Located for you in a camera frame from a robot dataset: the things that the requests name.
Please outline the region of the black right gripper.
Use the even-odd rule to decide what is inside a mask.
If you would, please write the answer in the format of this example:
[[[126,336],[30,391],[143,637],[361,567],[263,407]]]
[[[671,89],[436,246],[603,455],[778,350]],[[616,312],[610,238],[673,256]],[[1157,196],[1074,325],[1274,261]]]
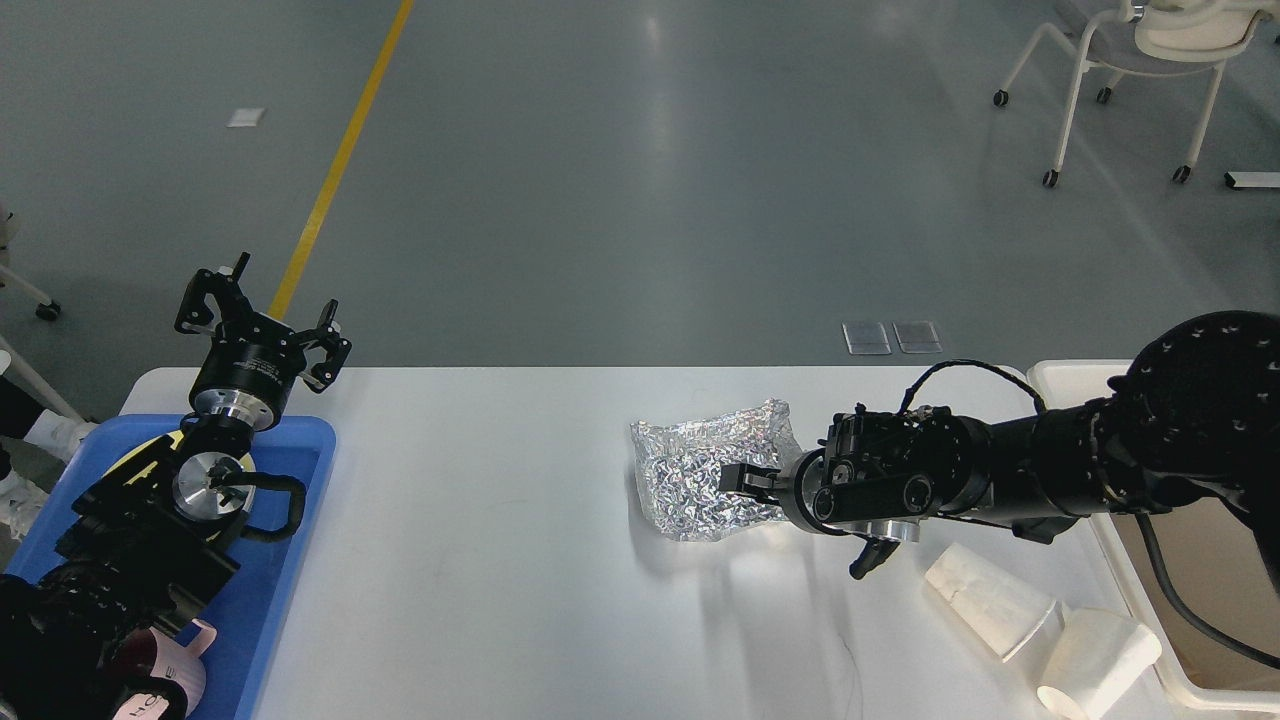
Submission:
[[[786,487],[780,489],[780,480]],[[861,580],[883,565],[899,548],[899,543],[916,543],[920,528],[918,520],[849,521],[828,525],[817,519],[812,502],[826,479],[824,451],[815,448],[801,456],[788,471],[762,468],[750,462],[724,464],[719,469],[719,492],[750,498],[751,501],[778,501],[785,516],[804,532],[818,536],[865,539],[858,557],[849,565],[849,575]]]

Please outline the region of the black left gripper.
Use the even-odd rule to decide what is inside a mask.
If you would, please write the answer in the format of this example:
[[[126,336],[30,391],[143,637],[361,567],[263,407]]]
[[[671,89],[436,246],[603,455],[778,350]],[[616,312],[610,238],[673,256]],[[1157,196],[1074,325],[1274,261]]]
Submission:
[[[250,259],[250,252],[242,252],[230,269],[197,270],[186,287],[174,329],[212,341],[189,392],[192,410],[269,430],[280,421],[296,378],[314,393],[324,392],[346,365],[351,342],[335,319],[339,301],[330,299],[315,327],[292,331],[280,345],[250,343],[259,340],[257,313],[239,286]]]

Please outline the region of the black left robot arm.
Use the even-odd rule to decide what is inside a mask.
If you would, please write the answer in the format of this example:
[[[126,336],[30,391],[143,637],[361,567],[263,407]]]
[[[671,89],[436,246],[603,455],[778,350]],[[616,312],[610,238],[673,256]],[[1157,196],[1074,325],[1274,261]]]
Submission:
[[[178,680],[125,669],[134,635],[182,632],[239,571],[232,547],[274,544],[303,527],[308,487],[250,464],[297,383],[328,389],[352,350],[328,301],[297,331],[241,288],[250,261],[197,270],[174,327],[210,347],[174,430],[125,454],[72,503],[60,562],[36,582],[3,575],[3,716],[115,719],[133,708],[183,719]]]

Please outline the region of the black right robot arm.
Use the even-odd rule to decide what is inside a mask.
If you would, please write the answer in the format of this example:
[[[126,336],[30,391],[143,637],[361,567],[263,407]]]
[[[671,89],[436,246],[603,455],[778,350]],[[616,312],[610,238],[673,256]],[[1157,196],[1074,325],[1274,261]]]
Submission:
[[[1110,395],[989,424],[947,407],[863,405],[833,416],[819,448],[788,468],[726,464],[718,488],[781,509],[819,536],[865,544],[863,579],[918,537],[927,518],[1009,529],[1051,543],[1078,520],[1133,515],[1158,588],[1194,629],[1270,667],[1277,657],[1210,625],[1176,592],[1151,523],[1215,497],[1254,537],[1277,579],[1279,320],[1229,310],[1192,318],[1149,342]]]

